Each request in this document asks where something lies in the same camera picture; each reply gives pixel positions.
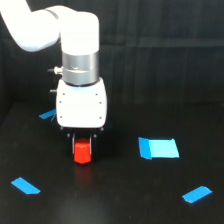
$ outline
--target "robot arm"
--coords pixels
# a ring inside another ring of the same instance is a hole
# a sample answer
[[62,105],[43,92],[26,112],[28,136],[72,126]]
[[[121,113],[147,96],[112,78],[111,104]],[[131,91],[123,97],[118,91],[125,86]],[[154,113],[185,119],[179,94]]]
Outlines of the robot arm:
[[89,55],[99,51],[99,21],[92,13],[65,6],[31,12],[26,0],[0,0],[0,11],[11,36],[25,51],[50,47],[60,35],[66,54]]
[[107,98],[103,79],[99,78],[97,16],[65,6],[31,12],[25,0],[0,0],[0,11],[11,36],[25,51],[40,51],[61,38],[58,123],[63,127],[102,127]]
[[23,50],[35,52],[57,42],[58,22],[48,11],[31,12],[25,0],[0,0],[0,11],[9,33]]

